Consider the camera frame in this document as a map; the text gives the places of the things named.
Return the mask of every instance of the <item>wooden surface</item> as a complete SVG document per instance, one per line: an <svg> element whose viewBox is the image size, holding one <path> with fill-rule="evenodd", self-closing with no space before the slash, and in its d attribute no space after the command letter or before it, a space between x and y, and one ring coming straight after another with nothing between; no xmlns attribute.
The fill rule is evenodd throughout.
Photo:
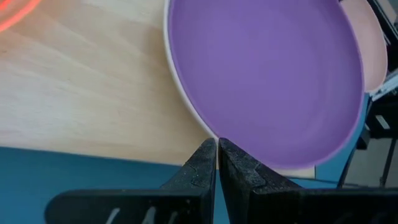
<svg viewBox="0 0 398 224"><path fill-rule="evenodd" d="M170 75L163 7L43 0L0 33L0 145L184 163L208 135Z"/></svg>

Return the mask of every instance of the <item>purple plate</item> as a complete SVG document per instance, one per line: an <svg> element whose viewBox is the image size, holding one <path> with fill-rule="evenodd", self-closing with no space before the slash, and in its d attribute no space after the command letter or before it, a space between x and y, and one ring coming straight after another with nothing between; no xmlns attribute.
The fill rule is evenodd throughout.
<svg viewBox="0 0 398 224"><path fill-rule="evenodd" d="M170 0L165 43L188 107L273 168L317 165L358 123L361 59L337 0Z"/></svg>

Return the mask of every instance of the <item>wooden table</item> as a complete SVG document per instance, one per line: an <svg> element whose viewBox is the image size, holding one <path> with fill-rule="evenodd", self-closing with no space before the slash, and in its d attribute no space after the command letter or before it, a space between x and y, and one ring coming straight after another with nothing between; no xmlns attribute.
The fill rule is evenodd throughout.
<svg viewBox="0 0 398 224"><path fill-rule="evenodd" d="M43 0L2 32L0 145L183 164L208 135L170 75L163 8Z"/></svg>

